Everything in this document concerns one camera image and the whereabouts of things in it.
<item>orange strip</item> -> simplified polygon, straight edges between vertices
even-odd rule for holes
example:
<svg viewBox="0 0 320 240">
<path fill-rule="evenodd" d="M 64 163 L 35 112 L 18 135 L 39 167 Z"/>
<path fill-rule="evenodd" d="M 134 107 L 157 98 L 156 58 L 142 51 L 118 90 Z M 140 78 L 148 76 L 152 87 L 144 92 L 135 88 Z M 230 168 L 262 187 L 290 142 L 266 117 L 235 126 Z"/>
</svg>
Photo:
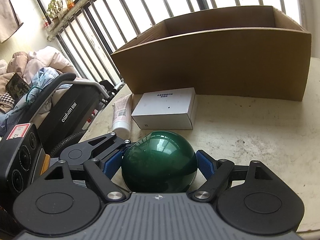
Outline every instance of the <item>orange strip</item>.
<svg viewBox="0 0 320 240">
<path fill-rule="evenodd" d="M 50 162 L 50 155 L 46 154 L 40 175 L 42 175 L 49 168 L 49 162 Z"/>
</svg>

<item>metal screw cap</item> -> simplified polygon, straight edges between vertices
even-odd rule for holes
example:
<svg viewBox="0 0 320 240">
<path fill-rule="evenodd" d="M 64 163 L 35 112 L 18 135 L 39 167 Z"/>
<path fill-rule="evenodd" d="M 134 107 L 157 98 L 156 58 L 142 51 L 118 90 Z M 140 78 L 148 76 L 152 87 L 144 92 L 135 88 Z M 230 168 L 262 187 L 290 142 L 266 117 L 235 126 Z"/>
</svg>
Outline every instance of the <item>metal screw cap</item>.
<svg viewBox="0 0 320 240">
<path fill-rule="evenodd" d="M 112 200 L 118 200 L 123 197 L 123 194 L 119 191 L 112 191 L 108 193 L 107 197 Z"/>
<path fill-rule="evenodd" d="M 210 197 L 210 193 L 207 191 L 197 191 L 195 192 L 195 197 L 198 199 L 207 199 Z"/>
</svg>

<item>black armrest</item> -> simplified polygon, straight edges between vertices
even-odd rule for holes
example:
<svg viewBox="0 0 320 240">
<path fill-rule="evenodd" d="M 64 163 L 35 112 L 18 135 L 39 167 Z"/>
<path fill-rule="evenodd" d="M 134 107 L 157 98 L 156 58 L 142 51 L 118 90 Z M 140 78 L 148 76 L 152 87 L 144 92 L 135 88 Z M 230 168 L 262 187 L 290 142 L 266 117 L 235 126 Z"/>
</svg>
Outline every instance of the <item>black armrest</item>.
<svg viewBox="0 0 320 240">
<path fill-rule="evenodd" d="M 31 104 L 29 109 L 22 115 L 18 123 L 28 123 L 31 121 L 33 115 L 37 112 L 39 107 L 42 105 L 44 101 L 48 98 L 48 96 L 54 92 L 61 82 L 63 81 L 73 81 L 76 78 L 76 74 L 74 73 L 63 73 L 52 80 L 49 85 L 45 87 L 43 91 L 39 93 L 36 100 Z"/>
<path fill-rule="evenodd" d="M 99 82 L 100 85 L 104 86 L 104 88 L 109 92 L 113 90 L 113 85 L 108 80 L 102 80 Z"/>
</svg>

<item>white table surface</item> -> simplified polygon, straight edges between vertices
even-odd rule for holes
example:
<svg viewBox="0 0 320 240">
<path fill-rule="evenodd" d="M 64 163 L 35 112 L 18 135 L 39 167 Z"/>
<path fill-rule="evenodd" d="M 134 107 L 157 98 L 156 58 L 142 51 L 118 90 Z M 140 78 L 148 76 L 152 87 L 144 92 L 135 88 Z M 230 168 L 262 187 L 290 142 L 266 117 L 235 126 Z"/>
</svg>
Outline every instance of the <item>white table surface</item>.
<svg viewBox="0 0 320 240">
<path fill-rule="evenodd" d="M 111 132 L 115 100 L 130 94 L 123 87 L 94 119 L 81 139 Z M 303 200 L 305 215 L 298 228 L 304 239 L 320 239 L 320 59 L 311 58 L 302 102 L 234 96 L 197 95 L 193 130 L 173 130 L 194 150 L 202 149 L 215 159 L 237 165 L 260 160 Z M 133 95 L 132 109 L 141 95 Z M 152 130 L 140 130 L 132 120 L 131 141 Z M 113 181 L 124 186 L 121 173 Z M 193 189 L 205 181 L 197 173 Z"/>
</svg>

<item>window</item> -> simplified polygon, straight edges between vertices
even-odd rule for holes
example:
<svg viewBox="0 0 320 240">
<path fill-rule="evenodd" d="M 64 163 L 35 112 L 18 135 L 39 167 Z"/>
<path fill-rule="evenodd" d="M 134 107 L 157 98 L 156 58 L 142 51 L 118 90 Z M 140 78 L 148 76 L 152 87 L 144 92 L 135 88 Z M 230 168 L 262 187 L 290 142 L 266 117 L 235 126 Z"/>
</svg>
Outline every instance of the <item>window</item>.
<svg viewBox="0 0 320 240">
<path fill-rule="evenodd" d="M 38 1 L 43 10 L 50 2 Z M 121 76 L 110 54 L 158 22 L 201 9 L 259 4 L 272 5 L 300 23 L 297 0 L 89 0 L 58 39 L 80 73 L 116 84 Z"/>
</svg>

